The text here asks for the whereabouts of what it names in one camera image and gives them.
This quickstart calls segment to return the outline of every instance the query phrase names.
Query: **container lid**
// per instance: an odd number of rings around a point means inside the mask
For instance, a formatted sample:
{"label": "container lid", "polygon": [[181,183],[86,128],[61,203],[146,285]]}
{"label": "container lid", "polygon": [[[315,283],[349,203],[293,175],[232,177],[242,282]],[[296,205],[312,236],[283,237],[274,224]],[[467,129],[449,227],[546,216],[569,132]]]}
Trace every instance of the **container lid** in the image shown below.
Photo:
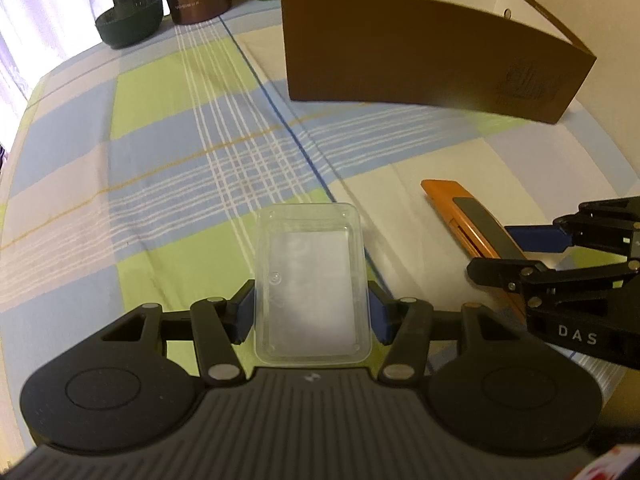
{"label": "container lid", "polygon": [[255,353],[268,365],[354,364],[371,350],[360,217],[350,204],[258,212]]}

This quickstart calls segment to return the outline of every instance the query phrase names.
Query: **glass jar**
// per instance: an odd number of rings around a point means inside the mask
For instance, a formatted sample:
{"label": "glass jar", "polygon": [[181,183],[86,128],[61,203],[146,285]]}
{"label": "glass jar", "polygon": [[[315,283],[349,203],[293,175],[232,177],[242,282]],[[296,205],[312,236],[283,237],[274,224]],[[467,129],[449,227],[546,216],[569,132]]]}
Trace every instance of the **glass jar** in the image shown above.
{"label": "glass jar", "polygon": [[89,0],[104,43],[122,48],[153,34],[162,22],[162,0]]}

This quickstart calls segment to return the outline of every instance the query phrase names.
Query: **beige wall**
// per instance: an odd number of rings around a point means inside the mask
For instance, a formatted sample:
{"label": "beige wall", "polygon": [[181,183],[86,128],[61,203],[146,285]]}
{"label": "beige wall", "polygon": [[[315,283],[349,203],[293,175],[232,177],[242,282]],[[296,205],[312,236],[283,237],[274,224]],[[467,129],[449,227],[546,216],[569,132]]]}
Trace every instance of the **beige wall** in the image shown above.
{"label": "beige wall", "polygon": [[578,99],[640,173],[640,0],[537,0],[598,57]]}

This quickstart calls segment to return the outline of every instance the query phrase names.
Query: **cardboard box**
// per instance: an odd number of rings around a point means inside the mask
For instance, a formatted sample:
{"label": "cardboard box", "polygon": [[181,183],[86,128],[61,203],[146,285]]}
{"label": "cardboard box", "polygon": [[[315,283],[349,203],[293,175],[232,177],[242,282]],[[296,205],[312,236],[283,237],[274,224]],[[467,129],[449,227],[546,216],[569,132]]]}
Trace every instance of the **cardboard box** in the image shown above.
{"label": "cardboard box", "polygon": [[282,0],[289,95],[555,123],[595,62],[534,0]]}

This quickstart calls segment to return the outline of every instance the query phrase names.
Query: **white sheer curtain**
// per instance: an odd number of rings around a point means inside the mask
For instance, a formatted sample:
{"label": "white sheer curtain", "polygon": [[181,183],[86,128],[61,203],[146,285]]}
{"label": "white sheer curtain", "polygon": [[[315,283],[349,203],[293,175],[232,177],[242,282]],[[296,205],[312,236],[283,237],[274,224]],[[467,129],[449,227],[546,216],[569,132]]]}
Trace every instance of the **white sheer curtain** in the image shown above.
{"label": "white sheer curtain", "polygon": [[0,0],[0,143],[11,150],[38,80],[100,41],[89,0]]}

